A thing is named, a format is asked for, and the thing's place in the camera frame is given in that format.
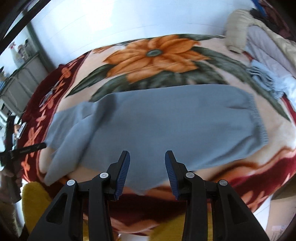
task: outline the human hand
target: human hand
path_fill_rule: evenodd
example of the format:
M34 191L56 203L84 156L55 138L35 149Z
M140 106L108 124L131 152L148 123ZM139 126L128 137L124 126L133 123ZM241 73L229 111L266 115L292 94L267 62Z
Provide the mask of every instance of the human hand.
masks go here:
M7 168L4 168L2 171L0 171L0 201L10 203L10 196L9 196L9 190L7 187L7 177L13 177L14 174L11 173ZM21 171L17 173L16 177L16 184L19 188L22 187L22 179L21 179L22 173Z

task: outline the gray towel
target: gray towel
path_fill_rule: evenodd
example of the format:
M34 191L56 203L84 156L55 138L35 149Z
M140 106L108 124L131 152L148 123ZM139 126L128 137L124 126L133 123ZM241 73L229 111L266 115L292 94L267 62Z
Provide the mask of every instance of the gray towel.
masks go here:
M185 85L108 94L55 114L45 141L56 151L52 184L82 165L99 172L131 155L126 186L138 194L168 179L165 152L188 170L250 156L268 142L253 96L229 85Z

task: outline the white wall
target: white wall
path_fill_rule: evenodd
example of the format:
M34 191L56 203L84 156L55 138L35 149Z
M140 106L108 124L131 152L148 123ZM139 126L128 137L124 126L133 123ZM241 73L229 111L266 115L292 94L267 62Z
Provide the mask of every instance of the white wall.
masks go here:
M8 31L10 31L21 18L22 18L22 14L20 14L16 18L16 20L13 22L13 24L11 25ZM14 42L16 44L15 49L17 50L17 47L20 44L24 44L25 40L28 38L29 38L29 32L27 28L24 28L14 39ZM12 74L17 69L15 63L13 62L11 50L9 49L9 47L7 47L3 51L3 53L0 55L0 67L2 66L4 66L5 73L8 72L9 74Z
M251 0L51 0L32 20L58 66L96 47L173 33L223 34Z

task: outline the cardboard box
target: cardboard box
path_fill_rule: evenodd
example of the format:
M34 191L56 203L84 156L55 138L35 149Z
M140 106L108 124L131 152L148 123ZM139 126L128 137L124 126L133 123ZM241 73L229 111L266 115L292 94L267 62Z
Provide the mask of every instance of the cardboard box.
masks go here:
M276 241L296 214L296 195L272 200L266 233L271 241Z
M276 241L286 230L296 214L296 177L280 188L270 203L266 233L271 241Z

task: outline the bottle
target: bottle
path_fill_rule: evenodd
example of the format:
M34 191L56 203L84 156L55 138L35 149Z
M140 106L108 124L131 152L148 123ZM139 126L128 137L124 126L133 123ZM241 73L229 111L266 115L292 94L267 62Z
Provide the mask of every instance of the bottle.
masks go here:
M29 55L27 54L24 45L22 45L22 44L19 45L17 49L18 49L18 53L22 56L22 58L23 58L25 61L27 61L27 60L29 59Z
M35 53L33 47L32 47L32 43L30 40L26 39L25 40L25 45L24 45L27 54L29 55L29 57L32 57Z
M21 67L25 63L25 61L23 60L23 58L21 57L21 55L14 49L14 46L15 46L15 43L12 42L9 45L9 48L11 50L12 59L13 59L15 65L19 68L19 67Z
M3 68L4 68L4 67L1 67L1 68L0 68L0 81L5 81L5 80L6 80L6 77L5 77L5 75L4 75Z

